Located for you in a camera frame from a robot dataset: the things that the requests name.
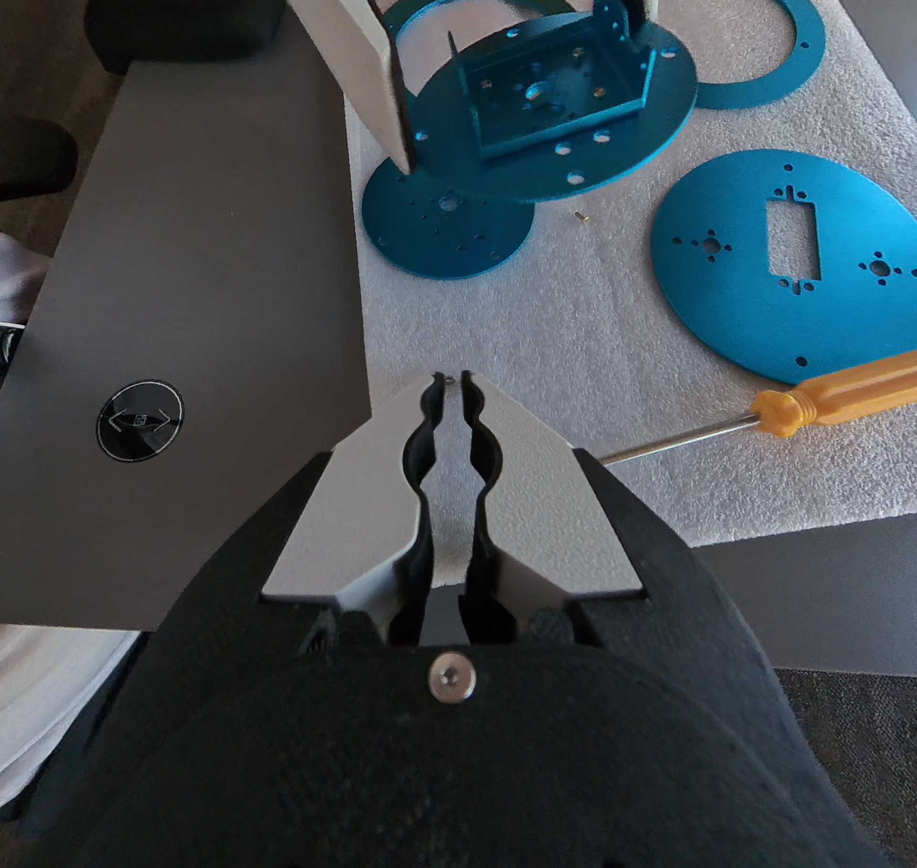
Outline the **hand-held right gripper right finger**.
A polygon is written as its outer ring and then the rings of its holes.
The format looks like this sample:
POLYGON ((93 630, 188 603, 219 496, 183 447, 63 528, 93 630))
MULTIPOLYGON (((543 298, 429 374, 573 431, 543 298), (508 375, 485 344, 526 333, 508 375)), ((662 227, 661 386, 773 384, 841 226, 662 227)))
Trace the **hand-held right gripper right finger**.
POLYGON ((643 585, 573 446, 484 375, 464 371, 477 497, 467 593, 518 622, 643 585))

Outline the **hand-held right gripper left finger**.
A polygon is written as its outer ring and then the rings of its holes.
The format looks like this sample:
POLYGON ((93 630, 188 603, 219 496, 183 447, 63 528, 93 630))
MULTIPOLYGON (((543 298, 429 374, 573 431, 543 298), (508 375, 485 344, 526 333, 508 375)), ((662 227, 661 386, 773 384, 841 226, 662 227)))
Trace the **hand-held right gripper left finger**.
POLYGON ((444 396, 444 375, 425 375, 334 447, 264 599, 361 611, 390 644, 418 641, 434 563, 421 483, 444 396))

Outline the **small blue plate with bracket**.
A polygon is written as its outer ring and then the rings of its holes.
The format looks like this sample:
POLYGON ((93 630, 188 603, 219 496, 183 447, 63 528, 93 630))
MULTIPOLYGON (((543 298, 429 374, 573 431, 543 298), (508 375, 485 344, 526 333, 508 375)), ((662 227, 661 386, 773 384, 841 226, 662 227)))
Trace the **small blue plate with bracket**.
POLYGON ((566 198, 646 164, 695 105, 694 60, 620 0, 549 14, 463 50, 409 99, 419 166, 466 193, 566 198))

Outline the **yellow handled screwdriver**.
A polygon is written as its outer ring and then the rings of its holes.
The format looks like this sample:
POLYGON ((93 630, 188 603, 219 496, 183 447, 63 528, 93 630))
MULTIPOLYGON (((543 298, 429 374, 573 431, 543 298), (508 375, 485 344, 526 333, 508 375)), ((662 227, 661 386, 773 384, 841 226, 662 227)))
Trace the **yellow handled screwdriver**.
POLYGON ((746 416, 632 447, 600 463, 609 466, 743 430, 788 438, 807 426, 847 423, 915 401, 916 352, 910 351, 809 379, 787 392, 757 393, 746 416))

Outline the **round black desk control panel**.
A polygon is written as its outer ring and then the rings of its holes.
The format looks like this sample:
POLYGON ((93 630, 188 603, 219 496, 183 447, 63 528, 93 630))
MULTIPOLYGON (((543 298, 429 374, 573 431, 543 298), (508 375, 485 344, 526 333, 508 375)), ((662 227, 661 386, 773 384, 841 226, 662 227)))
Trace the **round black desk control panel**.
POLYGON ((132 382, 104 404, 96 418, 99 447, 112 460, 136 463, 164 451, 184 420, 184 402, 164 381, 132 382))

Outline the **white foam sheet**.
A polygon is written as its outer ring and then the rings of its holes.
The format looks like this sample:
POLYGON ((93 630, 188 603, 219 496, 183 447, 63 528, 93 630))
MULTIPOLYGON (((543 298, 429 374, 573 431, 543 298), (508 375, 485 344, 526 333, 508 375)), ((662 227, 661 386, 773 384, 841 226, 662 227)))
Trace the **white foam sheet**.
MULTIPOLYGON (((596 455, 739 415, 767 383, 691 336, 651 269, 652 215, 671 185, 715 156, 788 148, 862 172, 915 214, 915 120, 842 3, 812 1, 828 49, 806 87, 772 106, 696 112, 646 167, 537 206, 522 248, 485 275, 409 275, 356 219, 373 409, 426 371, 477 371, 596 455)), ((691 545, 909 514, 915 408, 785 440, 735 434, 612 471, 691 545)))

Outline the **blue round plate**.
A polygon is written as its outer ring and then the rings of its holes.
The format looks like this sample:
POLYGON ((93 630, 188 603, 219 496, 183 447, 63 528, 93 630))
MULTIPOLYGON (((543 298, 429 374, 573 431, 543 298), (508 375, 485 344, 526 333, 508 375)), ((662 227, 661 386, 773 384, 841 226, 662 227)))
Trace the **blue round plate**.
POLYGON ((533 203, 461 193, 422 169, 402 174, 391 159, 376 167, 361 201, 371 244, 421 278, 490 272, 519 250, 533 217, 533 203))

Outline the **blue oval plate with slot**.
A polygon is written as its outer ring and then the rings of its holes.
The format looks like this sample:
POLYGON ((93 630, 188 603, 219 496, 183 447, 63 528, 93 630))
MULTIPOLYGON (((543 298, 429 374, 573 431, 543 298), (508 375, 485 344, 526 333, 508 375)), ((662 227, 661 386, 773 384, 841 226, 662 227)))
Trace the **blue oval plate with slot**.
POLYGON ((711 159, 662 200, 651 255, 682 323, 765 378, 798 383, 915 349, 915 217, 838 162, 780 149, 711 159), (771 271, 771 201, 814 210, 818 278, 771 271))

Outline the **person's white shirt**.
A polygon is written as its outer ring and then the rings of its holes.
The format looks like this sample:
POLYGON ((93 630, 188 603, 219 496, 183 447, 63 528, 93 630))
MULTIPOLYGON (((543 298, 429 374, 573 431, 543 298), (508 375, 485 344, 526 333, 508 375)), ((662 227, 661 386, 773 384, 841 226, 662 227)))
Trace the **person's white shirt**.
POLYGON ((1 804, 33 779, 138 632, 1 627, 1 804))

